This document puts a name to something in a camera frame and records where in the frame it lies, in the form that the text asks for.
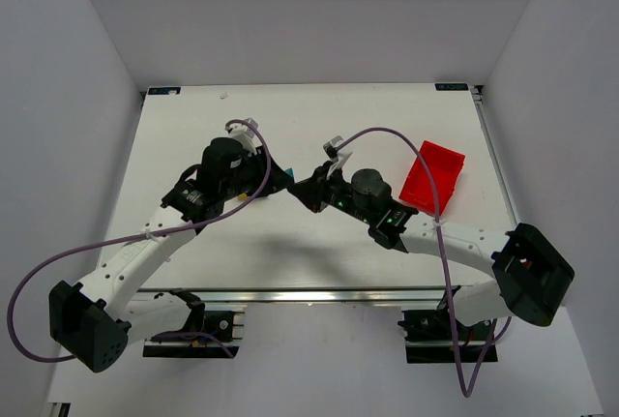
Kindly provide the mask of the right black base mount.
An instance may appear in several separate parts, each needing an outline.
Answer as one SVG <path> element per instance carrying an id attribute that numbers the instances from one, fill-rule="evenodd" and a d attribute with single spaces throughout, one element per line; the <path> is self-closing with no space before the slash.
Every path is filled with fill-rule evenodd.
<path id="1" fill-rule="evenodd" d="M 455 348 L 444 289 L 413 290 L 398 299 L 398 326 L 404 335 L 406 363 L 409 365 L 454 365 Z M 456 321 L 460 360 L 474 364 L 482 353 L 490 332 L 491 321 L 473 326 Z"/>

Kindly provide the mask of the blue corner sticker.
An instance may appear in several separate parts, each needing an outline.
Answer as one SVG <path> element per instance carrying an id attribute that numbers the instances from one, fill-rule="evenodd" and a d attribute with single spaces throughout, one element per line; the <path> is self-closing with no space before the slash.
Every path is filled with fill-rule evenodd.
<path id="1" fill-rule="evenodd" d="M 449 83 L 449 82 L 437 82 L 434 84 L 434 88 L 437 91 L 453 92 L 453 91 L 468 91 L 469 87 L 467 83 Z"/>
<path id="2" fill-rule="evenodd" d="M 180 93 L 180 86 L 150 87 L 147 91 L 148 96 L 174 96 Z"/>

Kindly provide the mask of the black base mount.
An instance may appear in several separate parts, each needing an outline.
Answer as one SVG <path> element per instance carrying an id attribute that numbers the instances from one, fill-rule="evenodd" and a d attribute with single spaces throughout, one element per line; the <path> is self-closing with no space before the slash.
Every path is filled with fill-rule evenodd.
<path id="1" fill-rule="evenodd" d="M 168 359 L 234 359 L 244 334 L 245 313 L 207 308 L 195 294 L 168 291 L 189 309 L 184 325 L 145 341 L 142 356 Z"/>
<path id="2" fill-rule="evenodd" d="M 455 348 L 444 289 L 413 290 L 398 299 L 398 326 L 404 335 L 406 363 L 409 365 L 454 365 Z M 460 360 L 474 364 L 482 353 L 490 332 L 491 321 L 473 326 L 456 321 Z"/>

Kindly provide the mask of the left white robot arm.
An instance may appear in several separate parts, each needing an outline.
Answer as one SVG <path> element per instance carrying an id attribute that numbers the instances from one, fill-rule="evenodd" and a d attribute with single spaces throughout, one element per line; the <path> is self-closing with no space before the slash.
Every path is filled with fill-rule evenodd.
<path id="1" fill-rule="evenodd" d="M 75 284 L 59 282 L 49 293 L 51 337 L 92 372 L 102 372 L 125 348 L 163 333 L 192 337 L 203 327 L 204 304 L 173 288 L 145 302 L 135 293 L 170 257 L 198 234 L 197 223 L 220 216 L 240 194 L 268 196 L 285 190 L 293 177 L 268 159 L 263 147 L 247 150 L 218 137 L 162 198 L 144 226 L 145 238 L 123 245 Z"/>

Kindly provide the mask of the right blue corner sticker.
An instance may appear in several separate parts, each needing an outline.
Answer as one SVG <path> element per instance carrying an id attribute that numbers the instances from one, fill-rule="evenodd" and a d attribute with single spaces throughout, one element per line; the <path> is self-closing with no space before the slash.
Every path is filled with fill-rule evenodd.
<path id="1" fill-rule="evenodd" d="M 449 82 L 437 82 L 434 84 L 434 88 L 437 91 L 453 92 L 453 91 L 468 91 L 469 87 L 467 83 L 449 83 Z"/>

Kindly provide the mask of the left blue corner sticker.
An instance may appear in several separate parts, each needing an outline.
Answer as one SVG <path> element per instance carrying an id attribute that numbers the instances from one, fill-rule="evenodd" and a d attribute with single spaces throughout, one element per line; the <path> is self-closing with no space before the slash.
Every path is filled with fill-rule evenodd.
<path id="1" fill-rule="evenodd" d="M 174 96 L 180 93 L 180 86 L 150 87 L 147 91 L 148 96 Z"/>

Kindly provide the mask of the red plastic bin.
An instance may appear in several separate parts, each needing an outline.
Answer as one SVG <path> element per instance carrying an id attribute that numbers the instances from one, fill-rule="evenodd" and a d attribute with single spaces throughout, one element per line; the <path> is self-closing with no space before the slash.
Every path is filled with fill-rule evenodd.
<path id="1" fill-rule="evenodd" d="M 459 152 L 425 140 L 420 154 L 431 174 L 431 185 L 422 161 L 417 158 L 412 164 L 400 189 L 398 199 L 419 211 L 435 214 L 434 198 L 438 197 L 438 213 L 442 215 L 454 195 L 465 156 Z"/>

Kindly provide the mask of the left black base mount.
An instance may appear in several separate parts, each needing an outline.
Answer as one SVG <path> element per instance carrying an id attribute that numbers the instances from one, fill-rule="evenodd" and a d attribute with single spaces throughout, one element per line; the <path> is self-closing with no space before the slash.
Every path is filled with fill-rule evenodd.
<path id="1" fill-rule="evenodd" d="M 234 359 L 244 334 L 245 313 L 207 308 L 195 294 L 168 291 L 189 309 L 184 325 L 145 341 L 142 356 L 168 359 Z"/>

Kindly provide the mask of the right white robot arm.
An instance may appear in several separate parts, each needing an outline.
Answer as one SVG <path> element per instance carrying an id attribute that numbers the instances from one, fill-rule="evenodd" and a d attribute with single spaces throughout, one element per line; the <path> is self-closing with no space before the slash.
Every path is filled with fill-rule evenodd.
<path id="1" fill-rule="evenodd" d="M 575 278 L 572 266 L 535 226 L 519 223 L 501 233 L 437 224 L 395 201 L 390 185 L 375 169 L 360 169 L 345 180 L 340 171 L 323 164 L 288 190 L 313 213 L 333 207 L 366 224 L 368 236 L 386 250 L 445 256 L 487 275 L 484 283 L 456 289 L 445 305 L 462 326 L 515 316 L 547 327 Z"/>

